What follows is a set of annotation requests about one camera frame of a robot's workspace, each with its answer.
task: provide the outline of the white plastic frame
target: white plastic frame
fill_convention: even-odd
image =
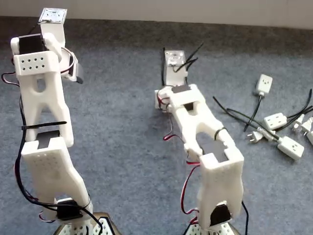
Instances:
[[[73,166],[64,138],[51,138],[47,148],[38,149],[38,145],[38,141],[29,141],[22,149],[22,157],[31,172],[38,199],[56,203],[55,197],[66,194],[78,205],[87,205],[86,209],[92,213],[93,206],[84,180]],[[46,219],[56,218],[55,211],[43,209]],[[84,217],[75,219],[75,222],[87,219],[90,217],[85,214]]]
[[[226,201],[231,218],[238,216],[244,192],[242,183],[244,157],[223,124],[213,116],[198,87],[191,84],[189,90],[179,93],[174,93],[172,87],[165,87],[155,91],[155,94],[159,96],[156,97],[156,108],[158,99],[163,99],[164,103],[168,104],[162,108],[167,107],[168,112],[175,117],[185,143],[184,150],[193,161],[201,163],[202,184],[197,195],[201,228],[206,231],[210,229],[211,213],[222,201]],[[193,110],[188,111],[185,105],[190,103],[193,104]],[[196,140],[199,132],[221,140],[226,147],[224,154],[228,161],[218,162],[213,153],[203,155]]]
[[[57,121],[67,122],[59,128],[67,147],[71,147],[74,144],[74,136],[60,75],[61,46],[53,34],[46,33],[43,37],[46,47],[51,51],[19,55],[19,38],[11,40],[26,124],[38,124],[42,109],[48,107]],[[38,91],[38,79],[45,80],[45,90],[42,92]],[[36,136],[37,129],[29,129],[26,132],[26,141],[34,141]]]

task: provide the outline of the black power cord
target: black power cord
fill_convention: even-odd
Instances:
[[[241,201],[241,205],[243,206],[245,212],[246,212],[246,229],[245,229],[245,235],[248,235],[248,224],[249,224],[249,212],[246,208],[244,201]]]
[[[306,108],[308,107],[308,105],[309,105],[309,103],[310,103],[310,101],[311,101],[311,98],[312,98],[312,89],[310,89],[309,97],[308,97],[307,102],[306,102],[306,104],[304,105],[304,107],[303,107],[298,113],[296,113],[296,114],[294,114],[294,115],[290,115],[290,116],[288,116],[287,118],[292,118],[292,117],[294,117],[294,116],[297,116],[297,115],[299,115],[299,114],[302,114],[302,113],[306,110]]]
[[[243,123],[245,123],[245,124],[248,124],[247,121],[245,121],[245,120],[243,120],[242,118],[240,118],[240,117],[238,117],[238,116],[232,114],[231,112],[240,114],[240,115],[242,115],[242,116],[244,116],[244,117],[246,117],[246,118],[250,118],[249,116],[247,116],[247,115],[245,115],[245,114],[243,114],[243,113],[241,113],[241,112],[239,112],[239,111],[236,111],[236,110],[234,110],[234,109],[229,109],[229,108],[226,109],[215,97],[213,97],[213,99],[214,99],[214,101],[219,105],[219,107],[220,107],[221,109],[223,109],[224,112],[227,113],[229,116],[231,116],[232,118],[234,118],[234,119],[236,119],[236,120],[238,120],[238,121],[240,121],[240,122],[243,122]],[[269,131],[268,129],[266,129],[260,122],[254,120],[254,119],[252,119],[252,121],[255,122],[256,124],[258,124],[258,126],[260,126],[261,128],[263,128],[264,130],[266,130],[266,131],[267,131],[271,136],[273,136],[276,140],[279,139],[279,136],[278,136],[278,135],[273,134],[272,132],[270,132],[270,131]],[[252,123],[250,123],[250,124],[248,124],[248,125],[251,126],[251,127],[253,127],[253,128],[255,128],[255,129],[258,129],[258,126],[254,125],[254,124],[252,124]]]
[[[262,96],[262,95],[259,95],[258,103],[257,103],[257,105],[256,105],[256,107],[255,107],[255,109],[254,109],[254,112],[253,112],[252,116],[250,117],[250,119],[249,119],[249,121],[248,121],[248,124],[245,125],[245,127],[244,127],[244,132],[246,132],[246,130],[247,130],[249,124],[250,124],[250,123],[252,122],[252,120],[255,118],[256,113],[257,113],[258,110],[259,110],[259,107],[260,107],[260,104],[261,104],[261,100],[262,100],[262,99],[263,99],[263,96]]]
[[[162,65],[161,65],[161,82],[162,82],[162,86],[165,86],[165,81],[164,81],[164,67],[165,67],[165,47],[163,47],[162,50]]]

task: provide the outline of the blue-gray carpet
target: blue-gray carpet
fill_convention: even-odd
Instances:
[[[9,40],[25,34],[34,18],[0,18],[0,71],[12,71]],[[85,180],[94,210],[110,214],[124,235],[181,235],[191,217],[180,211],[179,197],[189,171],[179,140],[164,142],[166,116],[154,109],[160,88],[163,46],[189,54],[201,41],[199,60],[189,82],[198,84],[215,116],[245,156],[244,201],[249,234],[310,235],[313,231],[313,147],[288,128],[281,133],[305,146],[294,163],[274,143],[249,144],[243,125],[214,103],[253,112],[256,81],[273,77],[258,119],[300,110],[313,75],[312,31],[192,23],[67,20],[67,47],[85,69],[83,85],[64,82],[75,143],[72,161]],[[21,138],[19,90],[0,85],[0,230],[1,234],[51,235],[55,224],[39,221],[40,208],[17,188],[13,163]],[[22,167],[25,185],[31,179]],[[191,179],[186,207],[196,205],[199,173]],[[241,232],[245,213],[232,223]]]

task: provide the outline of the red wire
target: red wire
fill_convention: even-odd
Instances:
[[[2,75],[1,75],[1,79],[2,79],[2,81],[4,82],[4,83],[6,83],[6,84],[9,84],[9,85],[15,85],[15,86],[20,86],[18,83],[15,83],[15,82],[10,82],[10,81],[8,81],[8,80],[6,80],[5,79],[5,75],[13,75],[13,74],[15,74],[15,72],[5,72],[5,73],[3,73]]]
[[[185,191],[186,191],[186,186],[188,184],[188,180],[190,178],[190,176],[192,175],[192,172],[194,172],[194,170],[199,167],[200,165],[197,165],[195,166],[194,168],[191,169],[188,177],[186,178],[185,180],[185,183],[182,187],[182,191],[181,191],[181,195],[180,195],[180,207],[181,207],[181,211],[184,213],[184,214],[191,214],[192,212],[199,212],[199,210],[197,208],[194,208],[194,209],[190,209],[188,211],[185,211],[184,209],[184,197],[185,197]]]
[[[188,165],[199,165],[200,164],[200,162],[190,162],[190,161],[186,161],[186,163]]]
[[[198,217],[194,217],[194,218],[192,218],[191,220],[190,220],[190,224],[199,224],[199,222],[198,222]]]

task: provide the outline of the black wire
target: black wire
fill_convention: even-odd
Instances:
[[[245,229],[245,235],[248,235],[248,224],[249,224],[249,212],[246,208],[244,201],[241,201],[241,205],[243,206],[245,212],[246,212],[246,229]]]
[[[245,115],[245,114],[243,114],[243,113],[241,113],[241,112],[239,112],[239,111],[237,111],[237,110],[234,110],[234,109],[229,109],[229,108],[227,108],[227,111],[232,111],[232,112],[235,112],[235,113],[237,113],[237,114],[240,114],[240,115],[242,115],[242,116],[244,116],[244,117],[246,117],[246,118],[249,118],[249,116],[247,116],[247,115]],[[264,129],[267,133],[269,133],[269,134],[270,134],[271,136],[273,136],[275,139],[279,140],[279,136],[276,135],[276,134],[273,134],[271,131],[269,131],[267,128],[265,128],[265,127],[262,125],[262,123],[260,123],[260,122],[258,122],[258,121],[256,121],[256,120],[254,120],[254,119],[252,119],[252,121],[255,122],[255,123],[257,123],[262,129]]]
[[[30,30],[29,32],[27,33],[27,35],[31,34],[36,28],[38,25],[40,25],[41,23],[44,23],[44,22],[50,22],[50,20],[44,20],[44,21],[41,21],[41,22],[37,22]]]
[[[197,60],[198,60],[198,57],[194,60],[190,60],[190,64],[186,67],[186,71],[188,71],[189,67],[192,66],[192,64],[196,62]]]
[[[303,112],[303,114],[308,114],[309,112],[312,112],[313,111],[313,108],[312,108],[313,106],[310,106],[309,108],[307,108],[304,112]]]
[[[188,56],[186,61],[189,61],[200,50],[200,48],[203,46],[203,44],[204,44],[204,42],[202,42],[200,44],[200,46],[198,46],[198,48]]]
[[[196,60],[198,60],[198,57],[193,59],[193,60],[189,60],[189,61],[186,61],[185,63],[183,63],[181,66],[179,66],[179,68],[177,70],[174,69],[173,67],[173,71],[174,72],[178,72],[179,70],[181,70],[185,65],[188,65],[188,64],[193,64]]]
[[[313,106],[309,106],[308,108],[303,110],[301,113],[298,113],[294,118],[289,120],[285,125],[277,128],[276,131],[281,131],[281,130],[285,129],[286,127],[290,126],[294,121],[296,121],[302,114],[308,114],[309,112],[312,112],[312,111],[313,111]]]
[[[244,116],[244,117],[246,117],[246,118],[249,118],[247,115],[245,115],[245,114],[243,114],[243,113],[241,113],[241,112],[239,112],[239,111],[233,110],[233,109],[229,109],[229,108],[226,109],[226,108],[224,108],[224,107],[221,105],[221,103],[220,103],[215,97],[213,97],[213,99],[214,99],[214,101],[220,106],[220,108],[224,110],[225,113],[227,113],[228,115],[230,115],[230,116],[233,117],[234,119],[236,119],[236,120],[238,120],[238,121],[241,121],[241,122],[247,124],[247,122],[246,122],[245,120],[239,118],[239,117],[236,116],[236,115],[231,114],[228,110],[233,111],[233,112],[235,112],[235,113],[238,113],[238,114],[240,114],[240,115],[242,115],[242,116]],[[264,130],[266,130],[266,131],[267,131],[271,136],[273,136],[275,139],[277,139],[277,140],[279,139],[279,136],[278,136],[278,135],[273,134],[272,132],[270,132],[270,131],[269,131],[268,129],[266,129],[260,122],[254,120],[254,119],[253,119],[252,121],[255,122],[255,123],[257,123],[257,124],[258,124],[261,128],[263,128]],[[258,129],[258,127],[255,126],[255,125],[253,125],[252,123],[250,123],[249,126],[255,128],[255,129]]]
[[[98,235],[101,235],[102,231],[103,231],[103,227],[102,227],[101,222],[86,208],[81,208],[81,210],[84,211],[86,214],[88,214],[100,226],[100,231],[99,231]]]
[[[255,109],[254,109],[254,112],[253,112],[252,116],[250,117],[250,119],[249,119],[249,121],[248,121],[248,124],[244,127],[244,132],[246,132],[246,130],[247,130],[249,124],[250,124],[250,123],[252,122],[252,120],[255,118],[256,113],[257,113],[258,110],[259,110],[259,107],[260,107],[262,98],[263,98],[263,96],[262,96],[262,95],[259,95],[258,103],[257,103],[257,105],[256,105],[256,107],[255,107]]]
[[[161,82],[162,86],[165,86],[165,81],[164,81],[164,67],[165,67],[165,47],[163,47],[163,53],[162,53],[162,65],[161,65]]]
[[[283,129],[285,129],[286,127],[290,126],[294,121],[296,121],[300,116],[302,115],[302,113],[299,113],[297,116],[295,116],[293,119],[289,120],[285,125],[279,127],[276,129],[276,131],[281,131]]]
[[[307,100],[305,106],[304,106],[298,113],[296,113],[296,114],[294,114],[294,115],[291,115],[291,116],[288,116],[287,118],[292,118],[292,117],[294,117],[294,116],[297,116],[298,114],[303,113],[304,110],[305,110],[305,109],[307,108],[307,106],[309,105],[309,103],[310,103],[310,101],[311,101],[311,98],[312,98],[312,89],[310,89],[309,97],[308,97],[308,100]]]
[[[213,97],[213,99],[214,99],[214,101],[219,105],[219,107],[224,110],[225,113],[227,113],[228,115],[230,115],[231,117],[233,117],[234,119],[236,119],[236,120],[238,120],[238,121],[241,121],[241,122],[243,122],[243,123],[245,123],[245,124],[248,123],[247,121],[241,119],[240,117],[231,114],[226,108],[223,107],[223,105],[221,105],[221,103],[220,103],[215,97]],[[256,125],[253,125],[252,123],[250,123],[249,126],[255,128],[255,129],[258,129],[258,127],[257,127]]]

